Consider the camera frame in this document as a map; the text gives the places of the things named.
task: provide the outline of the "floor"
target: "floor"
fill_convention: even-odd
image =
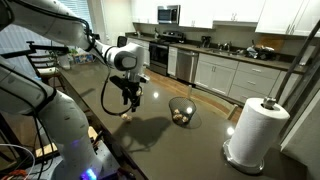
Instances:
[[[188,92],[188,85],[186,83],[177,81],[171,77],[164,77],[162,75],[159,75],[157,73],[154,73],[148,69],[145,71],[146,75],[151,77],[151,81],[154,84],[157,84],[165,91],[173,92],[177,96],[187,96]],[[59,85],[58,81],[50,81],[51,84],[57,83]],[[213,110],[213,108],[222,109],[223,107],[221,104],[213,102],[213,101],[207,101],[206,98],[200,99],[203,102],[205,102],[208,105],[208,109]],[[84,104],[80,102],[79,99],[76,100],[79,102],[80,107],[85,110]],[[231,121],[234,123],[237,123],[239,116],[241,114],[242,109],[238,108],[236,113],[233,115]],[[35,138],[36,131],[33,119],[31,117],[21,116],[21,115],[10,115],[7,113],[2,113],[9,125],[12,127],[13,131],[16,133],[16,136],[21,141],[23,145],[25,145],[29,150],[33,151],[34,149],[39,148],[39,142]],[[8,155],[10,158],[14,158],[9,149],[7,148],[0,148],[1,152]],[[5,168],[10,165],[10,163],[5,162],[0,158],[0,170],[2,168]]]

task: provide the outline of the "window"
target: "window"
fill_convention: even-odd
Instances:
[[[79,18],[86,20],[90,29],[92,29],[92,23],[89,13],[89,7],[87,0],[59,0],[62,4],[71,9]]]

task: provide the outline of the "dark countertop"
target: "dark countertop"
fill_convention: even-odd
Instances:
[[[142,41],[154,40],[154,38],[151,38],[148,36],[142,36],[140,38],[138,38],[137,36],[128,36],[128,37],[142,40]],[[231,60],[235,60],[235,61],[239,61],[239,62],[256,64],[256,65],[260,65],[260,66],[264,66],[264,67],[278,69],[281,71],[287,71],[291,65],[290,63],[282,62],[282,61],[263,61],[263,60],[253,59],[253,58],[247,58],[247,57],[240,56],[240,55],[228,56],[228,55],[223,55],[223,54],[219,54],[219,53],[208,52],[208,50],[210,50],[212,48],[197,48],[197,46],[191,45],[191,44],[178,44],[177,43],[177,44],[170,44],[170,46],[176,47],[179,49],[185,49],[185,50],[195,51],[198,53],[208,54],[208,55],[212,55],[212,56],[227,58],[227,59],[231,59]],[[307,66],[297,66],[294,70],[294,73],[304,74],[306,70],[307,70]]]
[[[237,171],[226,163],[221,151],[223,143],[230,138],[227,129],[234,125],[211,112],[211,106],[196,101],[197,112],[191,128],[177,126],[171,121],[168,107],[170,99],[177,94],[153,79],[141,84],[144,96],[137,112],[128,113],[133,116],[130,124],[106,114],[100,105],[100,94],[107,72],[99,62],[61,70],[66,81],[149,179],[306,179],[306,167],[274,147],[264,158],[265,169],[261,175],[249,176]],[[128,107],[122,105],[122,93],[112,83],[107,85],[104,102],[113,112]]]

